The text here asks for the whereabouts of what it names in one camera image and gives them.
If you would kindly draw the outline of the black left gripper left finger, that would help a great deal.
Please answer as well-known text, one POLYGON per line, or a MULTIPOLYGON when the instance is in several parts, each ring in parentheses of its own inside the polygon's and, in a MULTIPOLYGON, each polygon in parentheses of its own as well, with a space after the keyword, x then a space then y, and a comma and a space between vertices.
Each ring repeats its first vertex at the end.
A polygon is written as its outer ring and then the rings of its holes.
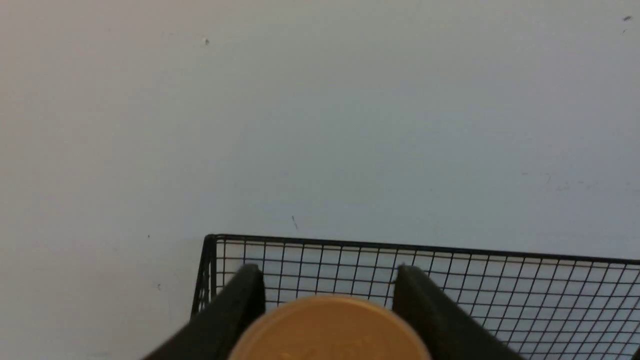
POLYGON ((245 264, 210 304, 145 358, 228 360, 243 333, 265 313, 263 272, 245 264))

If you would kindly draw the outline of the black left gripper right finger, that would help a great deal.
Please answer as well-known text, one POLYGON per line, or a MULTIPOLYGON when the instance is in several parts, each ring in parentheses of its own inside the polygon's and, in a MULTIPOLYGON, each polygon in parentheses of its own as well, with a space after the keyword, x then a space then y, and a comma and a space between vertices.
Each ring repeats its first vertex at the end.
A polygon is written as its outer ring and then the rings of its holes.
POLYGON ((416 267, 400 265, 391 310, 416 332, 433 360, 521 360, 416 267))

